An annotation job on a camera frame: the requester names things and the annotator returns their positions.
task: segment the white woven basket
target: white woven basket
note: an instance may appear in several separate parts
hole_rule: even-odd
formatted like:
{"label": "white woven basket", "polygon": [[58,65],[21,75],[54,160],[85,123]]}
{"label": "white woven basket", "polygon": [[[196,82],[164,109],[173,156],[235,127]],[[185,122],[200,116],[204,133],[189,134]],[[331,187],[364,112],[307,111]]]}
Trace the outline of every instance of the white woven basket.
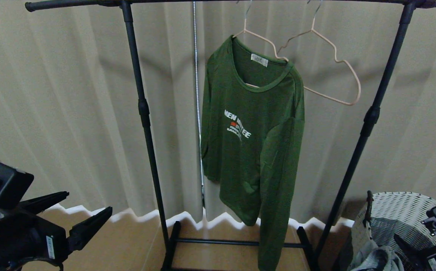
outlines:
{"label": "white woven basket", "polygon": [[[373,239],[377,245],[388,245],[399,256],[402,250],[393,239],[396,233],[416,249],[436,245],[436,235],[431,236],[421,221],[427,218],[426,212],[436,206],[436,200],[413,192],[383,192],[373,194],[371,205],[371,222],[365,221],[367,214],[365,204],[351,230],[353,258],[359,249]],[[405,270],[410,270],[404,261]]]}

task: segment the long-sleeve shirt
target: long-sleeve shirt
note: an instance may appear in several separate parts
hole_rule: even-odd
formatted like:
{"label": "long-sleeve shirt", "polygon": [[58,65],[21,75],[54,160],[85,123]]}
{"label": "long-sleeve shirt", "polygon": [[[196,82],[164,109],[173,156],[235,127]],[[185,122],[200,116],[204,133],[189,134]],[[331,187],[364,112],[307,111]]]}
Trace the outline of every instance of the long-sleeve shirt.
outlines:
{"label": "long-sleeve shirt", "polygon": [[303,82],[293,64],[229,37],[206,67],[201,158],[221,201],[246,225],[261,214],[261,271],[280,260],[303,130]]}

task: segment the empty hanger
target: empty hanger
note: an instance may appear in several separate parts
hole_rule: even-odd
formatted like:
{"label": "empty hanger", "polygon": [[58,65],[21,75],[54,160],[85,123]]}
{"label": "empty hanger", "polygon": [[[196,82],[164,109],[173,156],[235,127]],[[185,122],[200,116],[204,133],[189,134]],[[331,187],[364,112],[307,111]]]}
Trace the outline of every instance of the empty hanger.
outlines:
{"label": "empty hanger", "polygon": [[319,93],[319,92],[317,92],[317,91],[314,91],[313,89],[310,89],[310,88],[308,88],[308,87],[304,87],[304,89],[306,89],[306,90],[308,90],[308,91],[311,91],[311,92],[313,92],[313,93],[315,93],[315,94],[318,94],[318,95],[320,95],[320,96],[322,96],[322,97],[325,97],[325,98],[327,98],[327,99],[330,99],[330,100],[332,100],[332,101],[335,101],[335,102],[338,102],[338,103],[341,103],[341,104],[344,104],[344,105],[347,105],[347,106],[352,106],[352,105],[354,105],[354,104],[356,104],[358,101],[359,101],[359,99],[360,99],[360,94],[361,94],[361,91],[362,91],[362,86],[361,86],[361,84],[360,84],[360,80],[359,80],[359,77],[357,76],[357,73],[355,72],[355,70],[352,68],[352,66],[350,65],[350,63],[348,63],[348,61],[347,60],[337,60],[337,47],[328,39],[328,38],[325,38],[325,36],[323,36],[322,34],[320,34],[320,33],[318,33],[315,29],[314,29],[314,20],[315,20],[315,18],[316,18],[316,13],[318,12],[318,10],[320,9],[320,7],[321,7],[321,3],[323,2],[323,0],[321,0],[320,1],[320,5],[318,6],[318,8],[316,9],[316,11],[314,12],[314,15],[313,15],[313,21],[312,21],[312,23],[311,23],[311,29],[310,30],[308,30],[308,31],[305,31],[305,32],[303,32],[303,33],[301,33],[301,34],[297,34],[296,36],[293,36],[293,37],[291,37],[291,38],[289,38],[288,39],[288,41],[286,42],[286,44],[284,45],[284,46],[282,46],[279,50],[278,50],[278,53],[283,49],[283,48],[286,48],[286,46],[288,46],[288,43],[291,41],[291,40],[293,40],[294,38],[297,38],[297,37],[299,37],[299,36],[302,36],[302,35],[304,35],[304,34],[307,34],[307,33],[314,33],[314,34],[316,34],[317,36],[319,36],[320,38],[322,38],[324,41],[326,41],[328,44],[330,44],[332,47],[333,47],[333,50],[335,51],[335,54],[334,54],[334,61],[336,62],[336,63],[345,63],[347,66],[348,66],[348,68],[350,69],[350,71],[352,72],[352,74],[353,74],[353,76],[355,77],[355,80],[357,81],[357,85],[358,85],[358,92],[357,92],[357,97],[355,98],[355,101],[352,101],[351,103],[348,103],[348,102],[344,102],[344,101],[341,101],[341,100],[338,100],[338,99],[336,99],[336,98],[332,98],[332,97],[330,97],[330,96],[328,96],[328,95],[325,95],[325,94],[321,94],[321,93]]}
{"label": "empty hanger", "polygon": [[253,1],[253,0],[250,0],[250,1],[249,1],[249,7],[248,7],[248,9],[246,10],[246,13],[245,13],[245,26],[244,26],[243,30],[240,31],[239,33],[237,33],[235,36],[233,36],[233,38],[236,38],[237,36],[239,36],[239,35],[242,34],[242,33],[249,33],[249,34],[252,34],[253,36],[256,36],[256,37],[258,37],[258,38],[261,38],[262,40],[264,40],[264,41],[266,41],[267,43],[271,44],[271,46],[273,46],[273,52],[275,52],[275,57],[276,57],[276,58],[278,58],[278,59],[283,59],[283,60],[286,60],[286,62],[288,62],[288,58],[286,58],[286,57],[279,57],[279,56],[277,55],[277,53],[276,53],[276,46],[275,46],[275,45],[274,45],[274,44],[273,44],[269,39],[267,39],[267,38],[265,38],[265,37],[262,37],[262,36],[260,36],[259,34],[253,33],[252,31],[249,31],[248,29],[246,29],[246,19],[247,19],[247,16],[248,16],[249,9],[251,8],[252,1]]}

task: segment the tiled floor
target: tiled floor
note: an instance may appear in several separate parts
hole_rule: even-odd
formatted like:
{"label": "tiled floor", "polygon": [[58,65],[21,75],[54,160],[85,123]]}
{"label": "tiled floor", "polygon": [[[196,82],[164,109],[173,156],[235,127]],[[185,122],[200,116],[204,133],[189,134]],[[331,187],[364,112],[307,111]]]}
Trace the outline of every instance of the tiled floor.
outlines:
{"label": "tiled floor", "polygon": [[[81,211],[67,214],[53,209],[42,217],[66,230],[89,217]],[[140,221],[134,214],[125,214],[115,222],[108,221],[82,251],[73,252],[64,262],[65,271],[158,271],[163,264],[165,249],[159,218]],[[189,219],[181,221],[180,237],[257,241],[259,226],[235,228],[224,220],[211,229],[196,230]],[[298,242],[295,230],[289,226],[286,241]],[[238,245],[179,244],[173,267],[207,270],[258,270],[257,247]],[[55,271],[44,262],[32,262],[23,271]],[[309,270],[302,249],[284,248],[280,271]]]}

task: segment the curtain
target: curtain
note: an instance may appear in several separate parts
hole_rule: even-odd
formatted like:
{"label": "curtain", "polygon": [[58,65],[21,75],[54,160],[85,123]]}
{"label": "curtain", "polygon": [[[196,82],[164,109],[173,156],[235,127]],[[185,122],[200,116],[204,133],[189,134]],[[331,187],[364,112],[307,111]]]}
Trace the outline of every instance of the curtain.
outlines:
{"label": "curtain", "polygon": [[[243,29],[249,1],[197,2],[199,86],[205,60],[230,35]],[[311,28],[318,1],[253,1],[247,29],[280,48]],[[355,68],[362,96],[348,107],[305,90],[305,129],[290,217],[326,220],[359,138],[363,118],[380,83],[392,48],[402,5],[324,1],[315,29],[338,48],[338,59]],[[273,48],[251,35],[241,41],[259,53]],[[315,35],[290,42],[280,56],[295,64],[304,85],[345,101],[356,83],[345,64],[335,64],[333,48]],[[223,211],[219,186],[205,179],[208,219]],[[417,9],[376,124],[346,194],[344,216],[354,218],[367,190],[414,191],[436,199],[436,8]]]}
{"label": "curtain", "polygon": [[[132,11],[165,211],[201,220],[192,3]],[[118,7],[0,1],[0,161],[35,175],[26,198],[67,190],[66,207],[156,209]]]}
{"label": "curtain", "polygon": [[[195,77],[193,4],[132,5],[144,89],[167,218],[201,220],[196,87],[202,97],[207,58],[243,28],[249,2],[197,2]],[[248,29],[285,44],[309,29],[318,2],[255,1]],[[316,29],[338,47],[362,83],[347,107],[305,91],[306,126],[290,217],[321,220],[331,209],[376,93],[401,5],[323,2]],[[240,39],[273,55],[264,41]],[[332,48],[316,36],[280,52],[306,86],[352,100],[355,83]],[[71,192],[63,205],[113,206],[138,215],[156,209],[122,11],[100,6],[29,13],[0,1],[0,161],[35,175],[26,198]],[[367,190],[410,190],[436,199],[436,8],[417,9],[346,201]],[[227,211],[219,186],[204,179],[208,220]]]}

